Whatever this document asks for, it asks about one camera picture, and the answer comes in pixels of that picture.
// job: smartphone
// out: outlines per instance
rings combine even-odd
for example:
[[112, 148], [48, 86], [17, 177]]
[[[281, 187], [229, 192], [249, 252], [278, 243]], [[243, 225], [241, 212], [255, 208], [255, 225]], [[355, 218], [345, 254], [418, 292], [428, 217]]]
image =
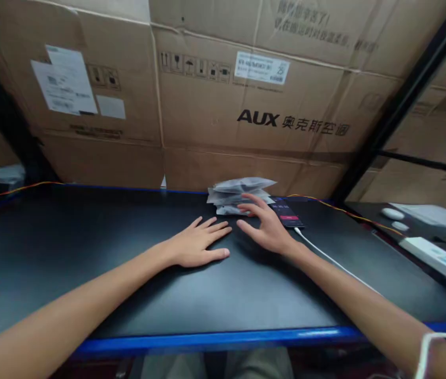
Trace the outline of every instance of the smartphone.
[[282, 225], [287, 228], [303, 228], [302, 221], [297, 215], [291, 210], [289, 205], [281, 199], [280, 197], [274, 197], [274, 204], [269, 204], [269, 207], [274, 210], [274, 212], [281, 220]]

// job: clear plastic bag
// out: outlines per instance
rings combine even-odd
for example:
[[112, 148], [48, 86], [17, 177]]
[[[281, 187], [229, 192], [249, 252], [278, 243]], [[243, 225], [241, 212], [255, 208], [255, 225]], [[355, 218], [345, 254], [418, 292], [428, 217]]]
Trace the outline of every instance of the clear plastic bag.
[[216, 205], [216, 214], [217, 215], [239, 215], [243, 216], [249, 214], [249, 212], [241, 212], [239, 208], [237, 208], [236, 204], [225, 204], [225, 205]]
[[216, 192], [241, 194], [261, 190], [275, 183], [277, 182], [270, 179], [264, 179], [260, 177], [245, 177], [217, 183], [214, 185], [213, 189]]
[[[214, 204], [214, 205], [224, 205], [224, 204], [232, 204], [232, 203], [239, 203], [244, 202], [244, 199], [242, 198], [242, 194], [233, 194], [228, 192], [216, 192], [212, 188], [207, 188], [207, 191], [209, 192], [209, 196], [207, 198], [207, 203]], [[268, 192], [257, 189], [256, 191], [250, 192], [253, 195], [256, 195], [259, 198], [264, 199], [266, 202], [270, 201], [270, 195]]]

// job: forearm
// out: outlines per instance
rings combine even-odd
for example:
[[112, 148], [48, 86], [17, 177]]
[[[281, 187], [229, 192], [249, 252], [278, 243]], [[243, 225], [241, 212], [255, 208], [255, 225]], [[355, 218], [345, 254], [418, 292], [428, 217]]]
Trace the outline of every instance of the forearm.
[[0, 334], [0, 378], [48, 377], [111, 312], [169, 265], [154, 247]]
[[[295, 242], [284, 253], [307, 274], [387, 358], [407, 374], [418, 365], [423, 335], [432, 331], [358, 280]], [[429, 372], [446, 378], [446, 341], [432, 346]]]

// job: charging cable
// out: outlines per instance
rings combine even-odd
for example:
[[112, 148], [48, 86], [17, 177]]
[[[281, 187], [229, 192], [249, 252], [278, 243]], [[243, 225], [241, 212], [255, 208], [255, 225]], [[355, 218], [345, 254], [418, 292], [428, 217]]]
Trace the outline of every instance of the charging cable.
[[361, 280], [360, 278], [358, 278], [356, 275], [354, 275], [351, 271], [347, 270], [344, 266], [342, 266], [339, 262], [337, 262], [335, 259], [333, 259], [332, 257], [330, 257], [327, 253], [325, 253], [324, 251], [322, 251], [319, 247], [317, 247], [316, 245], [314, 245], [311, 241], [309, 241], [303, 234], [302, 232], [300, 232], [300, 229], [295, 228], [294, 229], [295, 232], [302, 237], [309, 245], [311, 245], [312, 247], [314, 247], [317, 251], [319, 251], [321, 254], [323, 254], [326, 258], [328, 258], [329, 260], [331, 260], [333, 262], [333, 264], [335, 266], [337, 266], [338, 268], [340, 268], [342, 271], [346, 272], [347, 274], [351, 275], [353, 278], [355, 278], [357, 281], [359, 281], [360, 283], [366, 285], [368, 288], [370, 288], [372, 291], [378, 293], [379, 295], [381, 295], [379, 292], [377, 292], [372, 286], [370, 286], [369, 284], [365, 283], [363, 280]]
[[[349, 270], [346, 270], [344, 266], [342, 266], [339, 262], [337, 262], [335, 259], [330, 257], [327, 253], [322, 251], [319, 247], [314, 245], [311, 241], [309, 241], [303, 234], [300, 232], [300, 229], [295, 228], [295, 232], [302, 237], [309, 245], [314, 247], [317, 251], [319, 251], [321, 254], [323, 254], [326, 258], [328, 258], [335, 266], [340, 268], [342, 271], [346, 272], [347, 274], [351, 275], [353, 278], [361, 282], [362, 284], [366, 285], [368, 288], [370, 288], [372, 291], [377, 292], [374, 288], [372, 288], [370, 285], [365, 283], [363, 280], [358, 278], [356, 275], [354, 275]], [[414, 379], [423, 379], [427, 372], [428, 367], [428, 351], [430, 349], [430, 344], [433, 340], [437, 338], [446, 338], [446, 333], [428, 333], [423, 336], [423, 339], [421, 340], [421, 351], [419, 354], [419, 363], [418, 368], [416, 370], [416, 375], [414, 376]]]
[[421, 341], [421, 352], [419, 353], [418, 369], [414, 379], [423, 379], [428, 367], [428, 350], [433, 340], [437, 338], [446, 338], [446, 333], [428, 333], [423, 336]]

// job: pants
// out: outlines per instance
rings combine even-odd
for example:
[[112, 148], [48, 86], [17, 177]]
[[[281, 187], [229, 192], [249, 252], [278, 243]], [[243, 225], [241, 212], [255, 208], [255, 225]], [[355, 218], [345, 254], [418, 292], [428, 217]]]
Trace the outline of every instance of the pants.
[[[142, 379], [207, 379], [202, 353], [148, 355]], [[284, 347], [229, 351], [224, 379], [293, 379], [290, 357]]]

